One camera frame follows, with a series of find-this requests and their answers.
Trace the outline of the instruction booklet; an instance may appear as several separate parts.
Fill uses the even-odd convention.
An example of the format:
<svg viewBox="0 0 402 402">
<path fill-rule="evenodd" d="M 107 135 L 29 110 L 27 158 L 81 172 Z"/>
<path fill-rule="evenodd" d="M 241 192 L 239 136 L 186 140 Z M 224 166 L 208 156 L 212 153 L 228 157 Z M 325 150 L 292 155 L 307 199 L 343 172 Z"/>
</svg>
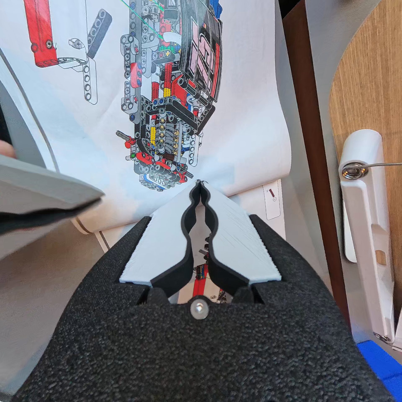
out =
<svg viewBox="0 0 402 402">
<path fill-rule="evenodd" d="M 1 83 L 47 168 L 128 225 L 198 178 L 226 195 L 290 171 L 275 1 L 1 1 Z"/>
</svg>

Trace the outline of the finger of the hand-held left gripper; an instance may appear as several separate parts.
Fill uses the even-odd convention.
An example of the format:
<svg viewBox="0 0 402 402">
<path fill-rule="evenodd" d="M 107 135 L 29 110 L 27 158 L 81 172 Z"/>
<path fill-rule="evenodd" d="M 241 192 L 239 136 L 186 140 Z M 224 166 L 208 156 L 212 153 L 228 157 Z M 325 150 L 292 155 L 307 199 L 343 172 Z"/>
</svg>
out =
<svg viewBox="0 0 402 402">
<path fill-rule="evenodd" d="M 21 160 L 0 157 L 0 234 L 71 219 L 104 193 L 87 183 Z"/>
</svg>

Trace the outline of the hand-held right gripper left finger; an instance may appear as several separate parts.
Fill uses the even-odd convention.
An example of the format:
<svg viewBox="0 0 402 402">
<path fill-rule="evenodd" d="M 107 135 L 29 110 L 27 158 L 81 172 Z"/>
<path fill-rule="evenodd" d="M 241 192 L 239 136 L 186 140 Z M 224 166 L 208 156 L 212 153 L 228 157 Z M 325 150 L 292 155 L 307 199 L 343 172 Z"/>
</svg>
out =
<svg viewBox="0 0 402 402">
<path fill-rule="evenodd" d="M 152 213 L 120 283 L 160 288 L 171 297 L 190 281 L 193 251 L 189 232 L 196 222 L 199 200 L 200 182 L 195 182 Z"/>
</svg>

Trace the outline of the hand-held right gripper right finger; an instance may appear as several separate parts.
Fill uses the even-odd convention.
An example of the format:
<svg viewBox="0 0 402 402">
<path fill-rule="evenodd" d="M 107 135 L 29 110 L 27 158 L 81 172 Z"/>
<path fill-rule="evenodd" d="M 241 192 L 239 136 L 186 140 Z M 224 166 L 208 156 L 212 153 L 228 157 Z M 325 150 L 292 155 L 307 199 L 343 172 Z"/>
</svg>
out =
<svg viewBox="0 0 402 402">
<path fill-rule="evenodd" d="M 247 212 L 207 182 L 200 182 L 209 238 L 209 275 L 230 295 L 257 283 L 280 281 L 281 274 Z"/>
</svg>

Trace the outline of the blue plastic bin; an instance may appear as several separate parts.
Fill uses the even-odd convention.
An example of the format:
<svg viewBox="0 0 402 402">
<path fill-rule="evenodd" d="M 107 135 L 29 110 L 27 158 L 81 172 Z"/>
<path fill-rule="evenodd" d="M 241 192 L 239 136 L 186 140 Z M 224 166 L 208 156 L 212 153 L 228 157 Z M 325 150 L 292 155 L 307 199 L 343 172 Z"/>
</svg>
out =
<svg viewBox="0 0 402 402">
<path fill-rule="evenodd" d="M 402 366 L 374 341 L 358 343 L 357 347 L 376 376 L 395 401 L 402 401 Z"/>
</svg>

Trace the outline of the wooden document stand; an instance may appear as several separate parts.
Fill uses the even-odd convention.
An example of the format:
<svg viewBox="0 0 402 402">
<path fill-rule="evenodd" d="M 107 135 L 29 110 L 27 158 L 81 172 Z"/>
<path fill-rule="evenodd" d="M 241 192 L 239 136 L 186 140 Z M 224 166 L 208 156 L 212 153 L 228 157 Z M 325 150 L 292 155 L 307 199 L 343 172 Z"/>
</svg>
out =
<svg viewBox="0 0 402 402">
<path fill-rule="evenodd" d="M 346 48 L 329 110 L 346 257 L 370 332 L 401 353 L 401 1 L 380 1 Z"/>
</svg>

